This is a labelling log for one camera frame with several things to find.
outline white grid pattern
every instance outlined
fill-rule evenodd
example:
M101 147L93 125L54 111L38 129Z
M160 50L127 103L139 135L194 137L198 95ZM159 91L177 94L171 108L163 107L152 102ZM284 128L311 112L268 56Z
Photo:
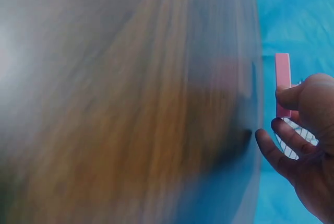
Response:
M285 122L287 122L300 136L302 136L307 142L313 144L313 145L318 145L318 140L314 137L313 134L311 134L309 131L307 131L306 129L301 128L300 126L298 126L296 123L292 122L290 119L288 118L284 118L283 119ZM291 159L298 159L298 155L291 150L291 148L289 146L287 146L284 141L281 140L280 137L278 137L277 134L275 134L276 139L278 141L278 143L280 144L282 151L284 152L284 154L286 156L288 156Z

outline pink block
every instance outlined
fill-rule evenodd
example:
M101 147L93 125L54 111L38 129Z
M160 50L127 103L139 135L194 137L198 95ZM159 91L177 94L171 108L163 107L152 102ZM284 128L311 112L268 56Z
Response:
M276 87L291 87L290 56L288 53L277 53L275 55ZM290 118L291 111L284 109L276 102L276 117Z

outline wooden surface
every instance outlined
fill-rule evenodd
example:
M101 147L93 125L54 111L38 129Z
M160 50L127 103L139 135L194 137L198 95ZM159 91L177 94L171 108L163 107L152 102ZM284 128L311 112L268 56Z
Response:
M252 223L255 0L0 0L1 223Z

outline finger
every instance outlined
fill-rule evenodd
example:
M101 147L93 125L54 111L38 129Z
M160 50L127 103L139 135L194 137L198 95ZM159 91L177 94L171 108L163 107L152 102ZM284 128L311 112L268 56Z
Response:
M291 117L290 117L290 120L294 123L296 123L298 126L306 129L307 127L301 122L301 118L299 116L299 112L298 111L291 111Z
M277 102L285 109L298 110L299 95L303 88L303 83L288 89L278 88L276 90Z
M318 83L318 82L329 82L329 83L333 83L334 78L328 74L322 74L322 73L318 73L318 74L312 74L310 76L308 76L308 78L305 80L306 83Z
M285 156L274 144L269 134L263 129L256 131L255 138L260 151L272 167L293 184L295 173L292 171L294 170L296 161Z
M274 119L271 122L274 132L285 142L298 156L315 152L316 147L307 142L291 126L282 119Z

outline blurry wooden object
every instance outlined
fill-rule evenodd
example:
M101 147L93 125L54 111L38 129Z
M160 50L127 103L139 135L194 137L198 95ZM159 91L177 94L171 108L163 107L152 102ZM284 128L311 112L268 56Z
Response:
M252 223L255 0L0 0L2 223Z

